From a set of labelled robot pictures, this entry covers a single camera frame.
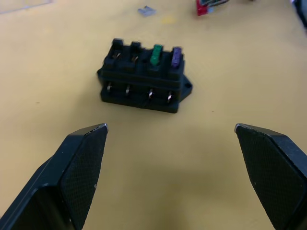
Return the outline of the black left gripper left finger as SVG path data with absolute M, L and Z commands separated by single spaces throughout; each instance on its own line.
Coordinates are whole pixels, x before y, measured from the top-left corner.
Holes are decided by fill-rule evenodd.
M 81 230 L 96 191 L 108 126 L 79 129 L 32 175 L 0 219 L 2 230 Z

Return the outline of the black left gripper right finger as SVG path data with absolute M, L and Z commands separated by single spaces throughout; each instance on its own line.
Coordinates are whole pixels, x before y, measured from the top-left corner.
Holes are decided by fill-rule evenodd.
M 236 124 L 250 182 L 276 230 L 307 228 L 307 156 L 286 135 Z

